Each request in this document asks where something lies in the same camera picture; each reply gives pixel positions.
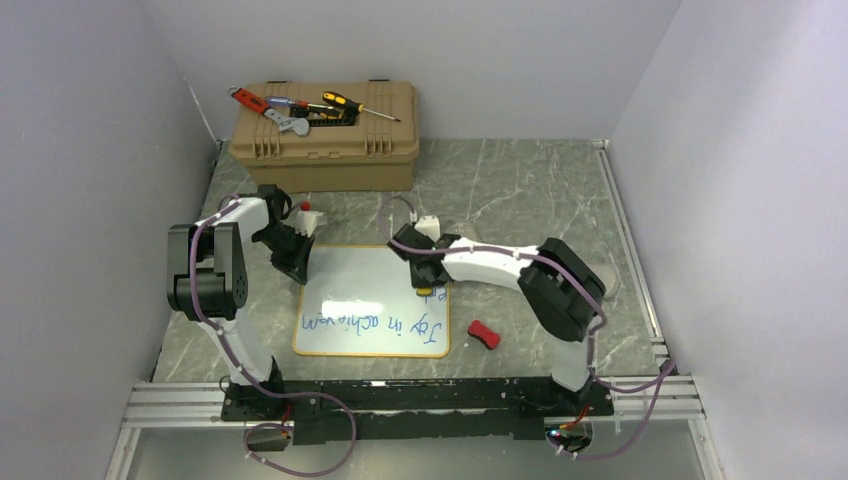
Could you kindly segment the yellow framed whiteboard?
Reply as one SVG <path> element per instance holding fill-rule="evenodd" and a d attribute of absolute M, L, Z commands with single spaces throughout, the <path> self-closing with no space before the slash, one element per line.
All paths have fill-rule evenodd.
<path fill-rule="evenodd" d="M 319 245 L 292 348 L 302 356 L 443 358 L 451 349 L 450 290 L 418 295 L 409 265 L 387 247 Z"/>

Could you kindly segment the red bone shaped eraser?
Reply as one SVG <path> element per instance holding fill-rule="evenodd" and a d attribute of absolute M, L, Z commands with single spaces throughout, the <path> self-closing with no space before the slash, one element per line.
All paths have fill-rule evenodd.
<path fill-rule="evenodd" d="M 501 336 L 479 320 L 473 320 L 469 324 L 467 334 L 488 350 L 496 349 L 501 343 Z"/>

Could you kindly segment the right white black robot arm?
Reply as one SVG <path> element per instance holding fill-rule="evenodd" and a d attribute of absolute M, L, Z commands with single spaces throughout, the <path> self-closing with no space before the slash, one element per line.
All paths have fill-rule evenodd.
<path fill-rule="evenodd" d="M 540 246 L 524 247 L 447 233 L 434 240 L 406 224 L 387 246 L 408 264 L 414 288 L 477 282 L 521 293 L 553 342 L 553 406 L 574 415 L 588 404 L 591 330 L 601 324 L 599 310 L 608 288 L 563 240 L 548 238 Z"/>

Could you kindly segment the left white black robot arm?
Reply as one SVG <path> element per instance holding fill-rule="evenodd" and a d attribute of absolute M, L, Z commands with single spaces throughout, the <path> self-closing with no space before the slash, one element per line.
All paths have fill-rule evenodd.
<path fill-rule="evenodd" d="M 324 213 L 294 202 L 264 184 L 253 193 L 232 193 L 217 211 L 192 224 L 172 226 L 167 236 L 167 300 L 213 340 L 224 358 L 231 394 L 248 397 L 264 420 L 279 417 L 287 392 L 273 355 L 263 346 L 245 306 L 249 294 L 245 247 L 261 244 L 270 263 L 299 285 L 308 277 L 315 231 Z"/>

